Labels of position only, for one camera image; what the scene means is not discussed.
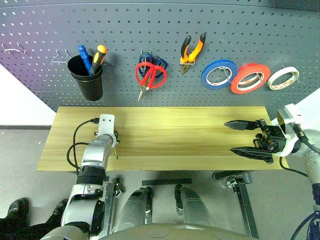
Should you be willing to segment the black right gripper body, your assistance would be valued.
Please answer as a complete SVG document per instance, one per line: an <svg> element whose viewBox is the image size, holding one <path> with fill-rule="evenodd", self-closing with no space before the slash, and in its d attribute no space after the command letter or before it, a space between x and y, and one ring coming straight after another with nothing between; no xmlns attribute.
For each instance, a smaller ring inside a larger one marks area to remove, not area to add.
<svg viewBox="0 0 320 240"><path fill-rule="evenodd" d="M282 152L286 145L286 137L279 126L267 125L264 119L254 121L254 129L260 128L262 133L257 133L253 144L255 153L253 159L274 162L272 154Z"/></svg>

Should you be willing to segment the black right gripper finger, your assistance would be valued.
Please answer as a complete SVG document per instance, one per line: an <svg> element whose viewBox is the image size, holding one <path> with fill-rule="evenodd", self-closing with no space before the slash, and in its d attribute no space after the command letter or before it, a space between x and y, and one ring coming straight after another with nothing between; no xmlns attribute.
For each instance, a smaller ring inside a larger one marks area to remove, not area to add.
<svg viewBox="0 0 320 240"><path fill-rule="evenodd" d="M263 150L249 146L231 147L229 150L238 156L245 157L248 159L262 160L265 162L274 161L272 152L268 150Z"/></svg>
<svg viewBox="0 0 320 240"><path fill-rule="evenodd" d="M255 130L261 127L260 121L248 121L248 120L231 120L224 123L224 126L233 130Z"/></svg>

